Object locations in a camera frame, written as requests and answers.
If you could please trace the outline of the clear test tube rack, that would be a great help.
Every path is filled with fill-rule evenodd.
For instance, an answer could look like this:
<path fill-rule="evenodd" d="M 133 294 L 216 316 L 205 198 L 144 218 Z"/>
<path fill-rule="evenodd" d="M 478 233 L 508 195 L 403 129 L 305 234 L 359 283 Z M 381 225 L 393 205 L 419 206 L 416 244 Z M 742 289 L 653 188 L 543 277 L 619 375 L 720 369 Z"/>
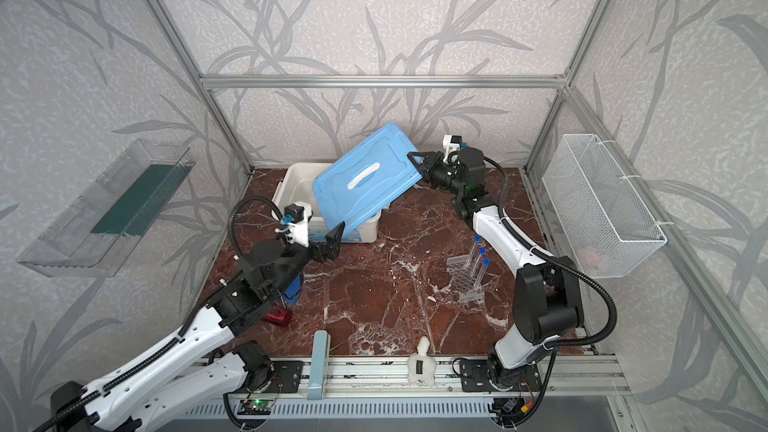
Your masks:
<path fill-rule="evenodd" d="M 451 277 L 451 290 L 457 294 L 459 303 L 483 301 L 485 292 L 482 286 L 475 285 L 471 272 L 465 266 L 467 256 L 450 257 L 446 260 L 446 268 Z"/>

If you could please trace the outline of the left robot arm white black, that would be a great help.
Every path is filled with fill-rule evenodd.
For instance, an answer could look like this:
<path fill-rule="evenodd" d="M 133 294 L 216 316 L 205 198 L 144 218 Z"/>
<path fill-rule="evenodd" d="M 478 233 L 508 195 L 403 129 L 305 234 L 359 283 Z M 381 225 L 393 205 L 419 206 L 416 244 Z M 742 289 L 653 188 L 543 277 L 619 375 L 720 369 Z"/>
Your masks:
<path fill-rule="evenodd" d="M 273 312 L 278 299 L 311 262 L 338 257 L 345 225 L 323 242 L 304 239 L 304 225 L 283 222 L 279 239 L 239 258 L 238 273 L 216 289 L 182 326 L 116 371 L 81 385 L 69 382 L 51 396 L 47 431 L 154 431 L 212 395 L 271 382 L 272 361 L 254 341 L 205 367 L 186 370 Z"/>

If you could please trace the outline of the blue capped test tube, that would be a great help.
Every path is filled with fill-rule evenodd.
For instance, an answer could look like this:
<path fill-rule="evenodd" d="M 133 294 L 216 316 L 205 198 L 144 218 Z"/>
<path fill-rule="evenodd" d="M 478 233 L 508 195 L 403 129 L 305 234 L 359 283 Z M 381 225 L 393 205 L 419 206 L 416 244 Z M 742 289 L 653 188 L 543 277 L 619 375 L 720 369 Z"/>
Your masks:
<path fill-rule="evenodd" d="M 485 259 L 486 259 L 486 249 L 484 247 L 480 247 L 478 249 L 477 254 L 472 259 L 471 263 L 471 278 L 474 281 L 477 281 L 480 279 L 481 275 L 484 272 L 485 266 Z"/>
<path fill-rule="evenodd" d="M 480 287 L 482 285 L 483 278 L 484 278 L 484 276 L 485 276 L 485 274 L 487 272 L 487 269 L 488 269 L 489 265 L 490 265 L 490 259 L 489 258 L 484 258 L 482 260 L 482 263 L 481 263 L 480 268 L 478 270 L 477 276 L 475 278 L 475 285 L 477 287 Z"/>
<path fill-rule="evenodd" d="M 472 241 L 472 245 L 470 247 L 469 254 L 465 262 L 465 266 L 470 272 L 473 272 L 474 270 L 474 263 L 477 257 L 480 255 L 480 249 L 482 248 L 482 243 L 483 243 L 482 237 L 479 235 L 475 235 Z"/>

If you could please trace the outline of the blue plastic bin lid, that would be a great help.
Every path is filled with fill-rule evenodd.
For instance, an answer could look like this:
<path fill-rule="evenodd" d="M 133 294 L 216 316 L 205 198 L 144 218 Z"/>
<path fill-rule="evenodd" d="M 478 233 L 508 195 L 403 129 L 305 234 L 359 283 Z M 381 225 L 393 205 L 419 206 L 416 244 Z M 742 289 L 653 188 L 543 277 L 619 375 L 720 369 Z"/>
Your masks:
<path fill-rule="evenodd" d="M 387 124 L 331 164 L 313 182 L 326 227 L 344 222 L 349 234 L 416 184 L 421 175 L 407 157 L 415 150 L 400 127 Z"/>

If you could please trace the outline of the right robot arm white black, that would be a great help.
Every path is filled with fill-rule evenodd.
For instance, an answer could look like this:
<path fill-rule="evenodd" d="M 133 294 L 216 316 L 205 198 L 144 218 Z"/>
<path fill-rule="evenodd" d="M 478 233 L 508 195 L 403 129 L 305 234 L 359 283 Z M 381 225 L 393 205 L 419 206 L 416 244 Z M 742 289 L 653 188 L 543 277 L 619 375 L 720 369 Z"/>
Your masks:
<path fill-rule="evenodd" d="M 487 359 L 486 381 L 491 387 L 510 390 L 535 373 L 542 358 L 555 360 L 561 348 L 593 345 L 614 332 L 618 308 L 607 289 L 578 270 L 569 257 L 556 257 L 540 247 L 508 216 L 504 207 L 509 179 L 502 179 L 498 195 L 487 191 L 487 169 L 498 169 L 498 162 L 470 147 L 449 153 L 411 152 L 408 159 L 431 188 L 452 194 L 458 217 L 514 275 L 513 324 Z M 607 319 L 599 331 L 572 338 L 570 332 L 584 323 L 583 286 L 601 297 Z"/>

